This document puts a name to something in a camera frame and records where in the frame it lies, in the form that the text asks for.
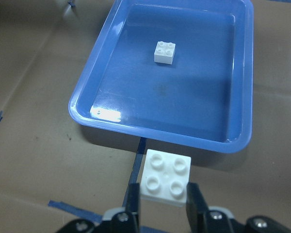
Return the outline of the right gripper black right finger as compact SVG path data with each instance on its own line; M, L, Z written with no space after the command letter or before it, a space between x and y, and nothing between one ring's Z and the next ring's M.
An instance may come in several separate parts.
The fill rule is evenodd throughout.
M197 183L187 184L186 214L192 233L202 233L204 230L204 213L208 205Z

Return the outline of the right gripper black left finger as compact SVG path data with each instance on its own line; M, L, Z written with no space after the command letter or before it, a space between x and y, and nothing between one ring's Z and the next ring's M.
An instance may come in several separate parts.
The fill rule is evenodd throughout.
M131 183L128 186L127 193L125 195L124 213L127 215L124 220L125 229L128 233L139 233L139 210L140 210L140 184Z

